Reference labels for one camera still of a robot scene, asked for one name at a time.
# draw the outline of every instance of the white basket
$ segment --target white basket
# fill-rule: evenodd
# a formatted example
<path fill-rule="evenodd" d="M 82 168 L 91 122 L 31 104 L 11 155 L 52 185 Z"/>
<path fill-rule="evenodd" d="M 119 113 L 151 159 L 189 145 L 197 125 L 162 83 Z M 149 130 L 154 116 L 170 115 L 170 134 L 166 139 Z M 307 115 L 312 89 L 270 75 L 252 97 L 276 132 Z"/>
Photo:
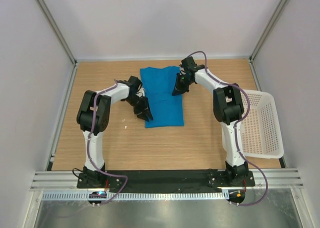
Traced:
<path fill-rule="evenodd" d="M 244 91 L 250 100 L 249 115 L 241 122 L 244 155 L 265 159 L 281 158 L 284 155 L 284 145 L 273 96 L 256 90 Z M 241 97 L 244 107 L 243 114 L 245 114 L 248 104 L 242 93 Z"/>

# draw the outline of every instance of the wooden table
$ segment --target wooden table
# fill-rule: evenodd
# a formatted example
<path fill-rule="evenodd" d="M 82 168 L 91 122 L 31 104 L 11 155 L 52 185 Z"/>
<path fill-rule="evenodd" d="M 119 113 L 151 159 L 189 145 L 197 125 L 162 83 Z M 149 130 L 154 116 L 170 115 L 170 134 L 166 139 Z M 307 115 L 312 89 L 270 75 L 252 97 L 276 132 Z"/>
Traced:
<path fill-rule="evenodd" d="M 76 116 L 84 92 L 112 86 L 117 80 L 140 77 L 140 68 L 177 66 L 179 60 L 82 62 L 79 64 L 67 107 L 52 170 L 82 169 L 85 141 Z M 256 90 L 247 59 L 209 60 L 212 73 L 229 83 Z M 213 97 L 192 84 L 183 95 L 184 126 L 145 128 L 127 102 L 112 105 L 103 138 L 103 157 L 108 170 L 224 169 L 221 125 L 213 115 Z M 249 158 L 261 168 L 279 168 L 277 159 Z"/>

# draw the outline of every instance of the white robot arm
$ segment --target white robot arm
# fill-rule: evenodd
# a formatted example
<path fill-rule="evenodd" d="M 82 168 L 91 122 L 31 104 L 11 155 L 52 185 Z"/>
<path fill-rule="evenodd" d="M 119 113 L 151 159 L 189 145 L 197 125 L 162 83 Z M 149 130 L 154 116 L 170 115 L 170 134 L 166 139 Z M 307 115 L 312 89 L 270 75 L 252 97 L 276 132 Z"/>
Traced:
<path fill-rule="evenodd" d="M 232 184 L 237 184 L 248 175 L 247 162 L 241 157 L 236 146 L 235 123 L 241 119 L 244 107 L 240 91 L 197 65 L 192 56 L 181 61 L 180 73 L 177 73 L 173 96 L 189 92 L 192 83 L 204 86 L 213 94 L 213 113 L 222 126 L 222 143 L 226 150 L 226 174 Z M 241 122 L 237 123 L 237 141 L 240 152 L 243 147 L 240 133 Z"/>
<path fill-rule="evenodd" d="M 135 76 L 131 76 L 128 81 L 118 80 L 116 85 L 105 90 L 87 90 L 84 93 L 76 118 L 84 135 L 85 147 L 88 145 L 88 137 L 92 128 L 94 99 L 97 94 L 99 95 L 96 102 L 95 125 L 90 136 L 88 149 L 93 163 L 99 170 L 105 171 L 103 135 L 109 123 L 111 105 L 118 101 L 127 101 L 133 106 L 133 112 L 138 118 L 149 121 L 153 120 L 153 117 L 150 112 L 148 98 L 145 96 L 145 91 L 142 88 L 142 82 Z M 92 177 L 93 180 L 103 181 L 104 179 L 103 175 L 101 176 L 90 162 L 88 152 L 86 152 L 83 172 L 87 177 Z"/>

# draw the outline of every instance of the folded shirt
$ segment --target folded shirt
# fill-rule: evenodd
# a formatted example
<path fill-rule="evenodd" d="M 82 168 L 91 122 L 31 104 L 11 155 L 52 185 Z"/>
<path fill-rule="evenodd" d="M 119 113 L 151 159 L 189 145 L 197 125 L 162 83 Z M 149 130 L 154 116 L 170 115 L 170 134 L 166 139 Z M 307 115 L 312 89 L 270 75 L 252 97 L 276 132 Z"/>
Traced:
<path fill-rule="evenodd" d="M 178 66 L 140 69 L 140 77 L 148 98 L 153 120 L 146 121 L 146 128 L 184 126 L 182 95 L 172 96 Z"/>

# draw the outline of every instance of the black mounting plate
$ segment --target black mounting plate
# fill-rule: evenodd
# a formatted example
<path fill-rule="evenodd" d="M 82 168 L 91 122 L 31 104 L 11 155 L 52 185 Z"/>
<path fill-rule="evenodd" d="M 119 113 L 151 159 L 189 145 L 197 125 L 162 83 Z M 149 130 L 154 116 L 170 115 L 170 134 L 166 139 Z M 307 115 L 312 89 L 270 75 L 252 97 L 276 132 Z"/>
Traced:
<path fill-rule="evenodd" d="M 220 192 L 223 187 L 234 187 L 227 180 L 224 170 L 198 169 L 198 170 L 109 170 L 111 174 L 126 175 L 128 182 L 122 193 L 145 193 L 145 194 L 172 194 L 172 193 L 212 193 Z M 109 189 L 117 192 L 125 182 L 124 178 L 108 177 Z M 247 187 L 254 187 L 255 179 L 252 171 L 245 179 Z M 104 188 L 91 186 L 86 183 L 85 187 L 78 188 Z"/>
<path fill-rule="evenodd" d="M 100 181 L 92 178 L 88 179 L 88 177 L 84 173 L 80 173 L 76 187 L 78 189 L 105 188 L 106 186 L 105 181 L 102 181 L 101 179 Z"/>

